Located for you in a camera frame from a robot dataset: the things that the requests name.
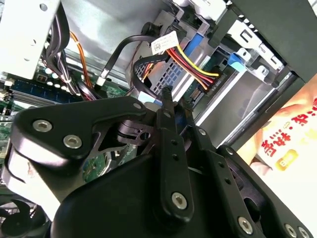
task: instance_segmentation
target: snack package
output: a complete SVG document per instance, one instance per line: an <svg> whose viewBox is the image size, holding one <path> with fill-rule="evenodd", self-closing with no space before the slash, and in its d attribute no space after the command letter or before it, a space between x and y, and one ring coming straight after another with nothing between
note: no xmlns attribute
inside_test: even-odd
<svg viewBox="0 0 317 238"><path fill-rule="evenodd" d="M285 172L303 160L308 166L307 157L312 146L317 148L316 142L317 99L310 111L265 127L258 155L273 171Z"/></svg>

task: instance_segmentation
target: wire bundle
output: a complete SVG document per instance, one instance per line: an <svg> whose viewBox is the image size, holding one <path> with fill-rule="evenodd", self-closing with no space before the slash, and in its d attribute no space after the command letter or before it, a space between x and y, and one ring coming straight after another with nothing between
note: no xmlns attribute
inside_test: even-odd
<svg viewBox="0 0 317 238"><path fill-rule="evenodd" d="M181 47L178 45L175 49L169 49L166 51L168 55L179 65L182 69L184 69L187 73L189 73L196 81L198 81L201 86L208 90L208 86L214 83L215 77L218 77L218 73L209 73L198 68L183 52ZM143 80L149 75L151 68L154 66L153 63L147 65Z"/></svg>
<svg viewBox="0 0 317 238"><path fill-rule="evenodd" d="M69 31L67 18L62 4L59 5L57 10L51 26L51 32L51 36L48 37L49 45L47 48L44 48L42 52L43 63L59 76L61 81L67 85L71 94L80 95L84 100L89 101L100 99L101 97L92 90L93 85L88 76L84 50L75 34ZM67 47L70 37L75 41L79 50L85 83L82 82L81 79L76 80L75 78L72 78L68 71L64 49Z"/></svg>
<svg viewBox="0 0 317 238"><path fill-rule="evenodd" d="M144 65L149 65L149 64L156 64L158 62L162 62L168 59L168 54L163 54L163 55L155 55L155 56L149 56L149 57L144 57L139 60L137 60L132 67L132 73L131 73L131 82L134 85L135 89L138 90L139 92L145 92L149 94L151 97L158 99L158 95L156 95L151 89L149 89L144 82L142 82L139 79L137 70L139 67L142 67Z"/></svg>

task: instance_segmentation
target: black metal bracket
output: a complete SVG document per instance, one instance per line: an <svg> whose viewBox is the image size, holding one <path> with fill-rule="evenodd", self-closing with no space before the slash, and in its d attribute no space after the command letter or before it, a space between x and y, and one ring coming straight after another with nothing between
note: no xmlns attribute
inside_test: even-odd
<svg viewBox="0 0 317 238"><path fill-rule="evenodd" d="M39 119L51 129L35 130ZM150 136L142 140L142 133ZM79 148L65 145L70 134L81 139ZM75 183L87 158L126 142L140 145L138 157L91 183ZM216 150L195 125L190 106L173 103L170 87L156 113L131 97L20 112L11 143L6 170L23 158L29 165L25 183L39 175L61 202L52 238L99 237L104 229L110 237L122 237L122 231L132 237L288 237L288 226L313 237L230 147ZM72 189L60 186L63 180Z"/></svg>

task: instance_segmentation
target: gray metal panel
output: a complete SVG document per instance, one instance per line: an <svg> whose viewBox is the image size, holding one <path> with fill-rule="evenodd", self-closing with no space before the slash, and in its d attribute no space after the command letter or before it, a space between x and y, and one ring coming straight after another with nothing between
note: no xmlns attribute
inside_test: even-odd
<svg viewBox="0 0 317 238"><path fill-rule="evenodd" d="M271 89L246 72L201 124L213 145L219 146Z"/></svg>
<svg viewBox="0 0 317 238"><path fill-rule="evenodd" d="M63 0L70 29L81 42L85 56L105 64L126 37L140 34L166 5L161 0ZM137 44L127 46L114 70L124 75Z"/></svg>
<svg viewBox="0 0 317 238"><path fill-rule="evenodd" d="M317 18L306 0L232 0L304 81L317 73Z"/></svg>

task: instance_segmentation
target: blue plastic tab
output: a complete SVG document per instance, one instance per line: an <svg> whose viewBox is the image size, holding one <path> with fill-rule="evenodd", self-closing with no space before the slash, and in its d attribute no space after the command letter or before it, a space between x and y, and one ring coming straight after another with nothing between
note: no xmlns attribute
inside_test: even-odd
<svg viewBox="0 0 317 238"><path fill-rule="evenodd" d="M228 65L233 67L238 72L246 72L247 69L243 64L243 60L238 57L235 53L232 53L228 60Z"/></svg>
<svg viewBox="0 0 317 238"><path fill-rule="evenodd" d="M185 55L189 56L194 49L203 41L203 36L196 34L184 49Z"/></svg>

